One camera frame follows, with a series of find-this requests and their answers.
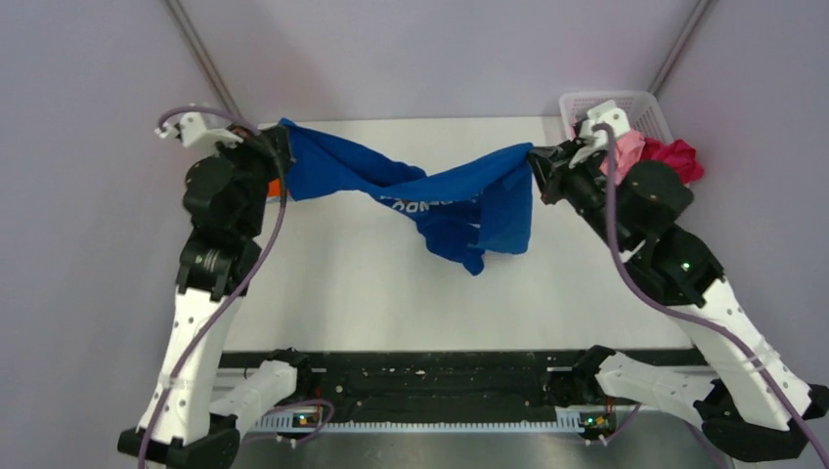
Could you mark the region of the blue t shirt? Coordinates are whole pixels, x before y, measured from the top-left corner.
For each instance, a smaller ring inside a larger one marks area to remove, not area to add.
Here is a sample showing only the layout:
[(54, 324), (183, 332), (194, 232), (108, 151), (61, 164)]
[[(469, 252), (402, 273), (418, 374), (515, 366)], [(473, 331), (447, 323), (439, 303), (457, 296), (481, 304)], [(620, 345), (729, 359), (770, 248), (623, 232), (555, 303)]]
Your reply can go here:
[(532, 145), (497, 149), (446, 171), (418, 166), (286, 118), (293, 164), (285, 184), (306, 200), (336, 192), (362, 192), (409, 218), (436, 256), (463, 265), (473, 276), (488, 252), (520, 255), (528, 250), (533, 211)]

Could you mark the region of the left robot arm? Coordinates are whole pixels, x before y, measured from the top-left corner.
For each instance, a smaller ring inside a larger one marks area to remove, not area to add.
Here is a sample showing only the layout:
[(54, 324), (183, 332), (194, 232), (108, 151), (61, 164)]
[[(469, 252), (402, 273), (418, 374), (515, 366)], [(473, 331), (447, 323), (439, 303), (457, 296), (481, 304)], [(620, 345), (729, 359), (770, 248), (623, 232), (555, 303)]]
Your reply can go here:
[(233, 319), (271, 250), (256, 241), (269, 187), (284, 178), (292, 155), (281, 125), (181, 126), (179, 135), (205, 150), (185, 178), (192, 230), (179, 257), (172, 329), (151, 401), (119, 435), (117, 449), (141, 468), (227, 468), (262, 416), (284, 400), (307, 401), (314, 388), (306, 357), (287, 349), (224, 397), (212, 396)]

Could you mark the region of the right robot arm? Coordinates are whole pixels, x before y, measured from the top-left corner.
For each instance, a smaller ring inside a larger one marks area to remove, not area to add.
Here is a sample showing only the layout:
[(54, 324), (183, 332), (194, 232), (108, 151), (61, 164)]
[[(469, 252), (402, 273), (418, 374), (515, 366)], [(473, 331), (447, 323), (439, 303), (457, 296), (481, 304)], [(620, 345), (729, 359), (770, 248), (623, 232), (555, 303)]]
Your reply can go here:
[(693, 195), (669, 165), (636, 163), (614, 187), (609, 244), (625, 285), (688, 336), (712, 377), (671, 371), (593, 346), (573, 366), (587, 403), (634, 401), (673, 415), (745, 462), (795, 459), (814, 441), (807, 421), (828, 412), (828, 389), (793, 373), (739, 304), (722, 264), (677, 217)]

